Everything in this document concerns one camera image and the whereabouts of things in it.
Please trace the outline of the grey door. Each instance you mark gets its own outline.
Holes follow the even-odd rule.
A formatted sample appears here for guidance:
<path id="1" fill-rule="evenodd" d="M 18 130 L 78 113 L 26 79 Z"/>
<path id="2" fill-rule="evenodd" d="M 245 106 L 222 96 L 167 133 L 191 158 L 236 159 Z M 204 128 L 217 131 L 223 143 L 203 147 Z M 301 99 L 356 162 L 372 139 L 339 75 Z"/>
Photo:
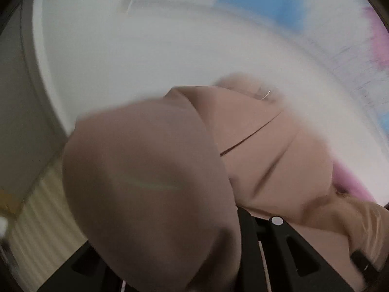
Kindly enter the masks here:
<path id="1" fill-rule="evenodd" d="M 17 212 L 61 145 L 30 78 L 17 8 L 1 33 L 1 209 Z"/>

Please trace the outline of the pink floral bed sheet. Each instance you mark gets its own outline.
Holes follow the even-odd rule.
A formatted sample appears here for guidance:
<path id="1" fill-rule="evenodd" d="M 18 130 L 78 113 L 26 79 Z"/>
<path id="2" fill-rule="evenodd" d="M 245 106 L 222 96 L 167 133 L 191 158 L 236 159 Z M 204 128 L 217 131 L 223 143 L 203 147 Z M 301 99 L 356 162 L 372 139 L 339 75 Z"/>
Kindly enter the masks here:
<path id="1" fill-rule="evenodd" d="M 363 201 L 376 202 L 365 185 L 339 161 L 333 161 L 332 183 L 336 190 Z"/>

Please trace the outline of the colourful wall map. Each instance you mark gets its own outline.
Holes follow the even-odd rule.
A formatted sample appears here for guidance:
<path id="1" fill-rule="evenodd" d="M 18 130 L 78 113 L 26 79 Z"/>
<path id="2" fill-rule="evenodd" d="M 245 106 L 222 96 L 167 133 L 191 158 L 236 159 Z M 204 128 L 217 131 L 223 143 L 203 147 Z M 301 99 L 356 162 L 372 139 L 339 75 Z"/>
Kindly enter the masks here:
<path id="1" fill-rule="evenodd" d="M 337 74 L 388 130 L 388 27 L 369 0 L 123 0 L 135 5 L 187 4 L 236 15 L 293 40 Z"/>

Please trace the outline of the dusty pink jacket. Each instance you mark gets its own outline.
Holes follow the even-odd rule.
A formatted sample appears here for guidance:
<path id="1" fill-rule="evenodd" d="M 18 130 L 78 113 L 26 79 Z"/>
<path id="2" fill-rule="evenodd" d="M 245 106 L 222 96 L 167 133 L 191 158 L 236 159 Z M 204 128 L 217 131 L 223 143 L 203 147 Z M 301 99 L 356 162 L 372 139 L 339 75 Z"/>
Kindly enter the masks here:
<path id="1" fill-rule="evenodd" d="M 238 208 L 281 216 L 355 291 L 388 290 L 388 210 L 338 192 L 325 142 L 241 74 L 93 113 L 63 153 L 76 223 L 138 291 L 230 291 Z"/>

